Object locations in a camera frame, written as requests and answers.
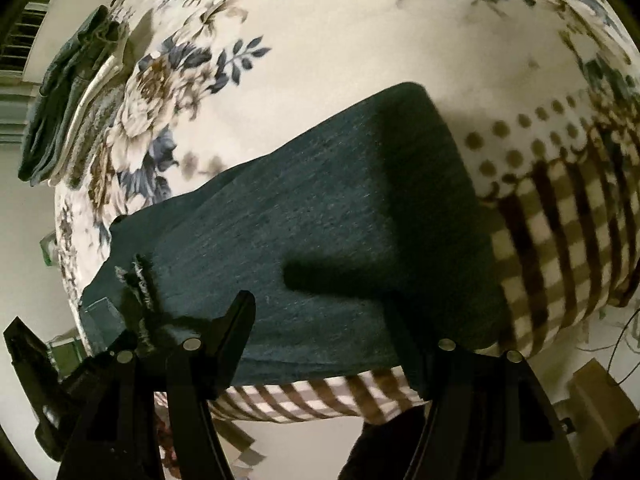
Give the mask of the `stack of folded clothes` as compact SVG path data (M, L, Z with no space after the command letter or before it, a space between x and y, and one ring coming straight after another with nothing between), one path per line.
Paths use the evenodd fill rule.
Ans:
M27 114L17 177L32 185L47 179L60 159L66 129L82 95L115 52L120 23L98 6L58 50Z

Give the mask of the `floral and checked bed blanket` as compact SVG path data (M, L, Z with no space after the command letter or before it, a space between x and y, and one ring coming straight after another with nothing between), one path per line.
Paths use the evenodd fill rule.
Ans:
M209 180L371 94L423 86L489 220L526 356L639 288L639 50L614 0L116 0L136 64L85 117L56 189L63 283L93 353L117 218L156 220Z

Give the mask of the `dark blue denim jeans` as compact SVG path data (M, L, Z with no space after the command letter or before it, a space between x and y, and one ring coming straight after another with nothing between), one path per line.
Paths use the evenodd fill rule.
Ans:
M81 296L91 348L134 322L122 278L141 263L165 344L254 295L238 385L389 368L442 338L484 349L509 324L471 178L414 82L118 219L111 236Z

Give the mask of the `cardboard box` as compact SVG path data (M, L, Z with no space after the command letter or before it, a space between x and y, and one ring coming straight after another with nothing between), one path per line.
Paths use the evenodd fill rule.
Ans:
M580 452L585 456L612 448L620 434L639 420L625 391L596 359L576 370L567 388Z

